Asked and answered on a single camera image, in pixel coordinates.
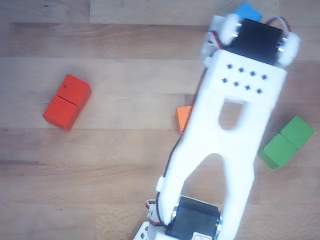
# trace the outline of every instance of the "red wire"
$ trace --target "red wire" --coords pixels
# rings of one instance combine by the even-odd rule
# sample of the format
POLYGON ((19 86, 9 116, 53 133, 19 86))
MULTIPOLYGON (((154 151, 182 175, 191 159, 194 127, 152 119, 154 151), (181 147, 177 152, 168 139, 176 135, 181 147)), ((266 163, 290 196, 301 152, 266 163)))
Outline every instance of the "red wire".
MULTIPOLYGON (((284 17, 282 17, 282 16, 280 16, 280 18, 284 21, 286 27, 288 28, 288 32, 291 32, 291 27, 290 27, 288 21, 287 21, 284 17)), ((275 20, 277 20, 276 17, 271 18, 271 19, 270 19, 269 21, 267 21, 265 24, 270 25, 270 24, 271 24, 272 22, 274 22, 275 20)))
POLYGON ((210 31, 210 33, 212 33, 214 40, 216 41, 216 44, 218 45, 218 48, 220 49, 225 49, 225 47, 223 46, 223 44, 221 43, 221 41, 219 40, 218 34, 216 31, 210 31))
POLYGON ((156 201, 146 201, 146 203, 145 203, 145 207, 147 208, 147 209, 149 209, 150 208, 150 204, 155 204, 156 203, 156 201))
POLYGON ((153 221, 153 220, 151 220, 150 218, 148 218, 148 221, 149 221, 149 223, 151 223, 153 226, 157 226, 157 225, 160 224, 159 221, 153 221))

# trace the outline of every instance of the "wooden surface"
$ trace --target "wooden surface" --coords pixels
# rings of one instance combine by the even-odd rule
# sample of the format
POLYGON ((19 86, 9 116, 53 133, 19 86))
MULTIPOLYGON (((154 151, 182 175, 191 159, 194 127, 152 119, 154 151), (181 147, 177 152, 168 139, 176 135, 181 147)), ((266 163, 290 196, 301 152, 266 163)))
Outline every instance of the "wooden surface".
MULTIPOLYGON (((238 240, 320 239, 320 3, 250 0, 286 17, 301 37, 262 142, 294 115, 314 135, 278 170, 255 162, 238 240)), ((146 220, 190 104, 212 15, 237 0, 3 0, 0 2, 0 240, 130 240, 146 220), (42 113, 63 77, 90 83, 73 129, 42 113)), ((239 106, 220 123, 234 126, 239 106)), ((223 207, 223 165, 212 155, 183 193, 223 207)))

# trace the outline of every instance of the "sticker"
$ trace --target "sticker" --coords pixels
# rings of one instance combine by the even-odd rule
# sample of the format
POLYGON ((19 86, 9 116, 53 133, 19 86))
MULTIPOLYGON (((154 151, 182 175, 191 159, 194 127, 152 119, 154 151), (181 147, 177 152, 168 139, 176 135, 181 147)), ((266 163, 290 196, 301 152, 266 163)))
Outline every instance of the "sticker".
POLYGON ((212 237, 198 232, 194 232, 191 240, 212 240, 212 237))

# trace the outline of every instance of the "orange block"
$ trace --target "orange block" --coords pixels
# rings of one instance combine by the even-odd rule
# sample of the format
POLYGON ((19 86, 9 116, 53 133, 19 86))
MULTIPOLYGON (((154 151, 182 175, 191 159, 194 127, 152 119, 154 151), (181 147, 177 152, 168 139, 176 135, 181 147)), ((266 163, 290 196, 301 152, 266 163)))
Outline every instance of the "orange block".
POLYGON ((91 95, 91 88, 85 81, 67 74, 55 95, 77 105, 81 111, 91 95))
POLYGON ((76 105, 59 96, 53 96, 42 116, 48 123, 65 131, 69 131, 79 113, 80 110, 76 105))
POLYGON ((189 113, 192 110, 192 106, 183 106, 176 109, 175 119, 178 132, 181 134, 187 126, 189 113))

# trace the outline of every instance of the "blue block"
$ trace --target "blue block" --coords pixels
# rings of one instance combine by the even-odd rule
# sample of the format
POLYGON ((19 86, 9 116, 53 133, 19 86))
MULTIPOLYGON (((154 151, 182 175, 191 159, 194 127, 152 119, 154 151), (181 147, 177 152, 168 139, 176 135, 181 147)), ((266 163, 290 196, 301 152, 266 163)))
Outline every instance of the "blue block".
POLYGON ((239 15, 243 19, 250 19, 259 22, 262 15, 254 10, 248 3, 241 3, 240 6, 234 11, 234 14, 239 15))

